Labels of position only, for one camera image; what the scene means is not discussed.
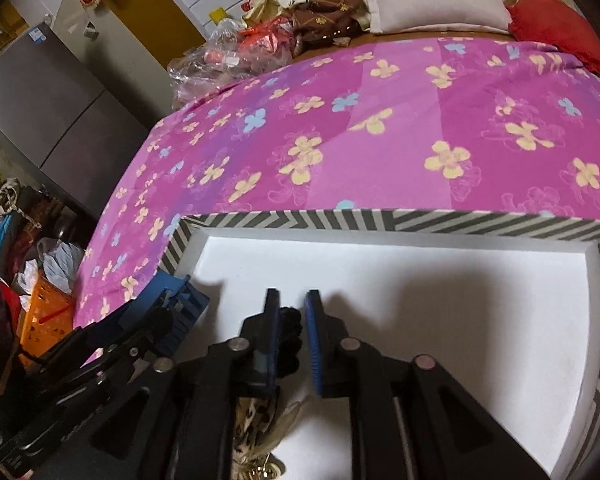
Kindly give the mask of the clear plastic bag of items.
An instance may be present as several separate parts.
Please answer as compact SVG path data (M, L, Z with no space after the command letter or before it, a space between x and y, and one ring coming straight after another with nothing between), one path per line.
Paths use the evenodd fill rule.
M166 68L172 108L179 110L239 81L282 68L295 50L296 35L286 16L252 27L223 18L205 44L174 58Z

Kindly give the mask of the pink floral bedsheet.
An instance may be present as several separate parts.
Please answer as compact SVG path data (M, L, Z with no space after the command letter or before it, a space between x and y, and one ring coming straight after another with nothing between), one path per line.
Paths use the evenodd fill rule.
M600 78L538 42L363 44L159 120L106 205L74 322L134 298L181 218L460 209L600 219Z

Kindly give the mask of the red cushion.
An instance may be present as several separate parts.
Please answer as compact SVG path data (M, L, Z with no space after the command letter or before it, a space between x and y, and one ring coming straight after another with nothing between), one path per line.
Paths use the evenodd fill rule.
M578 12L560 0L518 0L507 10L508 30L518 41L550 44L600 77L600 38Z

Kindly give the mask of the orange plastic basket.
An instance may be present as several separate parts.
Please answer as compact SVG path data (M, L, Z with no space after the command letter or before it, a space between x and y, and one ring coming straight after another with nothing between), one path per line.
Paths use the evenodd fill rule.
M60 290L38 271L20 336L19 361L26 372L35 366L34 359L41 359L45 352L72 332L75 310L76 298Z

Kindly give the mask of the striped white tray box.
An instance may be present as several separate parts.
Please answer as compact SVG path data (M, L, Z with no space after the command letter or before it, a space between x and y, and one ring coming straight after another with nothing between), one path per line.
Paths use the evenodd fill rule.
M238 331L275 288L317 290L386 356L437 359L553 479L600 444L600 220L445 209L179 218L160 268L211 299L181 358Z

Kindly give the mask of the blue hair claw clip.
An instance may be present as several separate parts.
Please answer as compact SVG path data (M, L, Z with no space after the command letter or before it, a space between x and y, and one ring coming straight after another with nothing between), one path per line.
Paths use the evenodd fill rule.
M189 275L176 278L159 270L125 306L119 323L125 332L148 325L154 334L152 352L170 358L209 304L210 298L194 287Z

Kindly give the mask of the black scrunchie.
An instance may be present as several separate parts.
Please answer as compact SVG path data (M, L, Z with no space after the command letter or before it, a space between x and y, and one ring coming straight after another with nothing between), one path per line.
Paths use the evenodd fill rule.
M302 348L302 318L299 310L282 307L279 311L276 354L276 378L294 374L300 367L298 354Z

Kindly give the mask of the grey wardrobe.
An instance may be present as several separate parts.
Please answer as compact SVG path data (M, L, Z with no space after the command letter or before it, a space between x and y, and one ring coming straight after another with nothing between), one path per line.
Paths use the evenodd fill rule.
M0 138L97 218L148 130L44 23L0 53Z

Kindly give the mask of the red santa plush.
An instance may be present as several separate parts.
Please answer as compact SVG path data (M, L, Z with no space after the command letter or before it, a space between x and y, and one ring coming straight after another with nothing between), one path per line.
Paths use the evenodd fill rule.
M282 7L277 0L247 0L242 5L242 20L249 26L256 26L277 18Z

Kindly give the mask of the leopard print hair bow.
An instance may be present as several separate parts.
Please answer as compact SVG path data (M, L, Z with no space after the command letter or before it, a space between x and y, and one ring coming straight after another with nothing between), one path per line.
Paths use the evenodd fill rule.
M278 393L269 399L240 398L230 478L279 479L286 466L274 455L274 450L294 426L301 408L301 402L283 406Z

